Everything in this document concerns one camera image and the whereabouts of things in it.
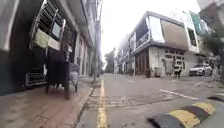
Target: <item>road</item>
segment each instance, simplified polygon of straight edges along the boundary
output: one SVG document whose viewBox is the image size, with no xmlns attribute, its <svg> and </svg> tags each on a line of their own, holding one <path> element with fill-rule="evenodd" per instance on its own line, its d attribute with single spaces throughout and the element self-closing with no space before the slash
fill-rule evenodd
<svg viewBox="0 0 224 128">
<path fill-rule="evenodd" d="M 210 77 L 176 80 L 105 74 L 76 128 L 150 128 L 148 117 L 206 100 L 217 90 Z"/>
</svg>

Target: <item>brick sidewalk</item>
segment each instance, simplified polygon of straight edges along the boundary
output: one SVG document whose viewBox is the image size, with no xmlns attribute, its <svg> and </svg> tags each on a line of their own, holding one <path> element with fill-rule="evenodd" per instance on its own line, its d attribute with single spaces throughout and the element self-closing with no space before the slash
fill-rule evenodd
<svg viewBox="0 0 224 128">
<path fill-rule="evenodd" d="M 72 128 L 92 89 L 82 82 L 65 100 L 63 88 L 38 88 L 0 97 L 0 128 Z"/>
</svg>

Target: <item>car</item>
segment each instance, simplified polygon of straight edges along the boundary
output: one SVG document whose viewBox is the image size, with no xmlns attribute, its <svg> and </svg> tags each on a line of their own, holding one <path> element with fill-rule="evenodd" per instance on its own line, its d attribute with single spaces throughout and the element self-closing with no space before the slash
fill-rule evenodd
<svg viewBox="0 0 224 128">
<path fill-rule="evenodd" d="M 212 67 L 209 64 L 197 64 L 189 71 L 189 76 L 212 75 Z"/>
</svg>

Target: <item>pole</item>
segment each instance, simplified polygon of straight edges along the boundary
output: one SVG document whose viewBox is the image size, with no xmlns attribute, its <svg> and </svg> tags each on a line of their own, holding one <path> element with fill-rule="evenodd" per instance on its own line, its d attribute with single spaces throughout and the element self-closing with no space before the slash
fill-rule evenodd
<svg viewBox="0 0 224 128">
<path fill-rule="evenodd" d="M 100 45 L 100 34 L 101 34 L 101 30 L 99 28 L 100 27 L 100 23 L 101 23 L 101 12 L 102 12 L 102 5 L 103 5 L 103 0 L 101 0 L 101 4 L 100 6 L 97 6 L 97 10 L 98 10 L 98 7 L 100 7 L 100 11 L 99 11 L 99 19 L 98 17 L 96 18 L 96 25 L 95 25 L 95 47 L 94 47 L 94 78 L 93 78 L 93 83 L 96 82 L 96 75 L 97 75 L 97 61 L 98 61 L 98 46 Z"/>
</svg>

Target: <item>overcast sky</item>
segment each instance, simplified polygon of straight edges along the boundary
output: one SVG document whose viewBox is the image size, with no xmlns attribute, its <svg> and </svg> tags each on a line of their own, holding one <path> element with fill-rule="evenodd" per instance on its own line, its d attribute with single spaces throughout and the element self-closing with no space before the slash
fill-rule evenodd
<svg viewBox="0 0 224 128">
<path fill-rule="evenodd" d="M 103 0 L 102 57 L 119 47 L 146 11 L 168 15 L 175 8 L 200 11 L 196 0 Z"/>
</svg>

